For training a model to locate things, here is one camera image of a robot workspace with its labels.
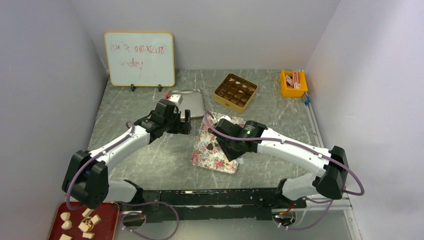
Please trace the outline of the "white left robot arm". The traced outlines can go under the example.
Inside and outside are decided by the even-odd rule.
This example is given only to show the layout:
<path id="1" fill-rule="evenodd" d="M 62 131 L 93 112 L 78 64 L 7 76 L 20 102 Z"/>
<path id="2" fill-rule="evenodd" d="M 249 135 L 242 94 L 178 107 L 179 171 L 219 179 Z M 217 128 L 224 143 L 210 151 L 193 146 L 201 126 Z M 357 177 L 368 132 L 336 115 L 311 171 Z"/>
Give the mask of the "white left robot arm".
<path id="1" fill-rule="evenodd" d="M 83 206 L 95 209 L 103 202 L 124 203 L 130 210 L 139 209 L 143 189 L 130 180 L 110 180 L 110 173 L 164 133 L 188 135 L 192 129 L 191 111 L 180 111 L 176 100 L 161 99 L 147 116 L 128 121 L 126 127 L 125 133 L 106 145 L 72 155 L 62 183 L 69 210 Z"/>

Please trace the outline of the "metal tongs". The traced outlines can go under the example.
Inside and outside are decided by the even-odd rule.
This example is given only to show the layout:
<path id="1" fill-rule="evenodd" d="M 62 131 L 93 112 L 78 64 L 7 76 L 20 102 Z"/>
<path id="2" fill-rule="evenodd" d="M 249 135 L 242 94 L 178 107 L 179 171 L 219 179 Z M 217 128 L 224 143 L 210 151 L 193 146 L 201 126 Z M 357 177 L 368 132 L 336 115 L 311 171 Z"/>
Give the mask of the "metal tongs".
<path id="1" fill-rule="evenodd" d="M 239 165 L 243 165 L 245 163 L 243 158 L 236 158 L 235 161 L 239 164 Z"/>

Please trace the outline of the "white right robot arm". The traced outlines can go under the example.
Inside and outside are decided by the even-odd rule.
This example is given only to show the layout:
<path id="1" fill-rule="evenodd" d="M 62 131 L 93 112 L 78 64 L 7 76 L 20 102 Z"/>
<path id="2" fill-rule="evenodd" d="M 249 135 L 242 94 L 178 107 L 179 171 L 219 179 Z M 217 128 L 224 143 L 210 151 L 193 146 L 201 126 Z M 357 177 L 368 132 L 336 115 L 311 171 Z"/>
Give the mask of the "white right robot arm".
<path id="1" fill-rule="evenodd" d="M 340 200 L 344 194 L 349 165 L 345 150 L 339 146 L 327 149 L 304 144 L 253 120 L 241 126 L 222 118 L 212 132 L 229 161 L 245 153 L 260 153 L 308 171 L 303 176 L 281 180 L 274 195 L 280 207 L 314 194 L 331 200 Z"/>

